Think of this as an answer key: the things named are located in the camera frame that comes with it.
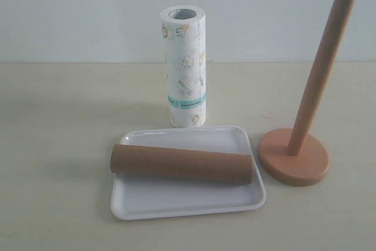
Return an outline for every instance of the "printed label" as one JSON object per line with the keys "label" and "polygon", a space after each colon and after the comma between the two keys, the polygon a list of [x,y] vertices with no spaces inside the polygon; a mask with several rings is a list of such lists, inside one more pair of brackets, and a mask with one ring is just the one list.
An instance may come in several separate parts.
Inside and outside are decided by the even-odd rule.
{"label": "printed label", "polygon": [[192,101],[178,101],[171,96],[168,96],[169,103],[172,107],[178,108],[178,109],[192,109],[197,106],[200,106],[202,103],[206,100],[206,93],[201,96],[198,99],[192,100]]}

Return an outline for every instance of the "wooden paper towel holder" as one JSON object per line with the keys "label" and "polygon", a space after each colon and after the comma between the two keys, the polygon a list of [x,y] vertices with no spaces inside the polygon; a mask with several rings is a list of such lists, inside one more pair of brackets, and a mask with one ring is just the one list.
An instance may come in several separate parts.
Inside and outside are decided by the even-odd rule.
{"label": "wooden paper towel holder", "polygon": [[321,181],[329,157],[325,147],[309,135],[310,126],[333,67],[355,0],[334,0],[308,77],[294,127],[266,133],[258,147],[262,167],[275,179],[291,186]]}

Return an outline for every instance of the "wooden dowel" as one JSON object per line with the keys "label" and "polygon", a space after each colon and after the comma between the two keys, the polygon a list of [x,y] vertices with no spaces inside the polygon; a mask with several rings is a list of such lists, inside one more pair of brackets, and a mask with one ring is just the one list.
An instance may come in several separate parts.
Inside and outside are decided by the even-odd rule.
{"label": "wooden dowel", "polygon": [[320,103],[355,0],[334,0],[300,102],[288,153],[299,154]]}

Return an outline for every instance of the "empty cardboard tube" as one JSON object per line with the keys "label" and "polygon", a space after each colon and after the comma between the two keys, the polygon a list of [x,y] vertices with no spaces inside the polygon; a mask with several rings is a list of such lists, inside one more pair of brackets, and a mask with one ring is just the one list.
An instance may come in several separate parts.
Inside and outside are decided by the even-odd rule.
{"label": "empty cardboard tube", "polygon": [[252,181],[253,164],[250,155],[116,144],[110,169],[113,173],[243,185]]}

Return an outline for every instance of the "table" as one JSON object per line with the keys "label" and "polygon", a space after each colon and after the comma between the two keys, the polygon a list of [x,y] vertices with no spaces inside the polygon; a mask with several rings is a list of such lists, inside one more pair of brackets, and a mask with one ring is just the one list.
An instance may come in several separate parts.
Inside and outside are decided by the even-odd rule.
{"label": "table", "polygon": [[[292,127],[311,63],[208,63],[205,125],[253,150]],[[336,62],[311,134],[327,177],[306,188],[261,167],[261,209],[125,222],[110,211],[112,146],[172,127],[163,64],[0,65],[1,250],[375,250],[376,64]]]}

